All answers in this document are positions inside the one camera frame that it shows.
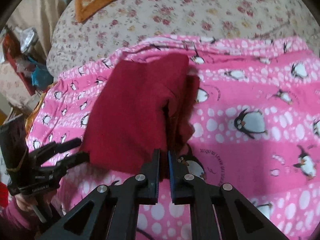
pink penguin fabric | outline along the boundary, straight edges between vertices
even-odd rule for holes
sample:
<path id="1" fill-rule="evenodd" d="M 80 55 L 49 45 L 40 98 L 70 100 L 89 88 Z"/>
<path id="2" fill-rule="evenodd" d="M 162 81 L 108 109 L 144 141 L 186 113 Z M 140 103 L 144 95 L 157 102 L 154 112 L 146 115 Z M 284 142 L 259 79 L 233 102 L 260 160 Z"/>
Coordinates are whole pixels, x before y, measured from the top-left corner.
<path id="1" fill-rule="evenodd" d="M 190 75 L 201 79 L 190 119 L 195 132 L 178 162 L 209 184 L 231 183 L 289 239 L 310 236 L 320 221 L 320 60 L 299 37 L 164 35 L 73 68 L 47 93 L 27 140 L 30 151 L 83 136 L 119 60 L 150 62 L 172 52 L 188 55 L 195 67 Z M 62 179 L 55 205 L 67 212 L 99 184 L 129 176 L 75 167 Z M 159 203 L 140 207 L 138 227 L 156 239 L 191 239 L 189 207 L 171 203 L 167 180 L 160 183 Z"/>

silver screw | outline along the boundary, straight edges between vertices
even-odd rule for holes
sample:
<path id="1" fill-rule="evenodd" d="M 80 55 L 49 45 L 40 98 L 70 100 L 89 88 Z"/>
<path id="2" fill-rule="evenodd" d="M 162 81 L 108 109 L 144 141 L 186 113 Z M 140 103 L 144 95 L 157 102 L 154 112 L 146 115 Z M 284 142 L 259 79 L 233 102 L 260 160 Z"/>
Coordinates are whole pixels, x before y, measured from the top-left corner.
<path id="1" fill-rule="evenodd" d="M 138 174 L 138 175 L 136 176 L 136 180 L 137 180 L 137 181 L 143 181 L 145 178 L 146 178 L 146 176 L 144 176 L 143 174 Z"/>
<path id="2" fill-rule="evenodd" d="M 98 188 L 97 188 L 97 191 L 99 193 L 104 193 L 108 190 L 108 187 L 106 185 L 100 185 Z"/>
<path id="3" fill-rule="evenodd" d="M 229 183 L 225 183 L 222 185 L 222 188 L 226 191 L 230 191 L 230 190 L 232 190 L 232 185 Z"/>
<path id="4" fill-rule="evenodd" d="M 186 175 L 184 175 L 184 178 L 186 180 L 193 180 L 195 178 L 195 176 L 193 176 L 192 174 L 186 174 Z"/>

pink sleeve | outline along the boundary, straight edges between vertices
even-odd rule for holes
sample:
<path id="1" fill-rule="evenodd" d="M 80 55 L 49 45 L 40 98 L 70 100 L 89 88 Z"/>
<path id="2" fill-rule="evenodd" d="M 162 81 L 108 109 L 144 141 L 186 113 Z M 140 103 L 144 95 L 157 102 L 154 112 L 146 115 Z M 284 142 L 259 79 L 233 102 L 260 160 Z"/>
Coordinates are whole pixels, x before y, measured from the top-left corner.
<path id="1" fill-rule="evenodd" d="M 4 240 L 34 239 L 38 217 L 34 212 L 23 212 L 13 199 L 0 212 L 0 238 Z"/>

floral bedsheet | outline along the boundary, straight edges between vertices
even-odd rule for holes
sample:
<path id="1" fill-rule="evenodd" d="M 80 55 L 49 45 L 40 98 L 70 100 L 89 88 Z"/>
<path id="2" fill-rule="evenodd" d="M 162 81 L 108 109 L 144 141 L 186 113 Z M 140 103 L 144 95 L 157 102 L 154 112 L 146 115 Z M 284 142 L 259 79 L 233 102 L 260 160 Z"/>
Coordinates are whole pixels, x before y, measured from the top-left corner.
<path id="1" fill-rule="evenodd" d="M 301 0 L 117 0 L 84 24 L 74 1 L 63 12 L 47 58 L 57 77 L 154 35 L 282 38 L 299 35 L 318 55 L 320 27 Z"/>

penguin print blanket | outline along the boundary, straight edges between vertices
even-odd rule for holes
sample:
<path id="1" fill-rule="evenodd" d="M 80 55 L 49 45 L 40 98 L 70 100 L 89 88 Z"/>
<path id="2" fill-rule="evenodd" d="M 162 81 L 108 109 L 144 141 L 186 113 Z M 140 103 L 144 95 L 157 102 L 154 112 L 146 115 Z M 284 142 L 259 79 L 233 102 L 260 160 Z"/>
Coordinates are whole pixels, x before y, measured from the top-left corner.
<path id="1" fill-rule="evenodd" d="M 299 37 L 164 35 L 75 67 L 48 91 L 27 140 L 30 151 L 83 136 L 119 60 L 150 62 L 172 52 L 188 55 L 190 75 L 201 79 L 190 119 L 194 134 L 178 161 L 209 184 L 234 185 L 289 239 L 306 239 L 320 221 L 320 59 Z M 62 179 L 54 203 L 67 212 L 97 185 L 129 176 L 83 164 Z M 140 207 L 138 227 L 156 239 L 191 239 L 189 207 L 171 203 L 167 180 L 159 203 Z"/>

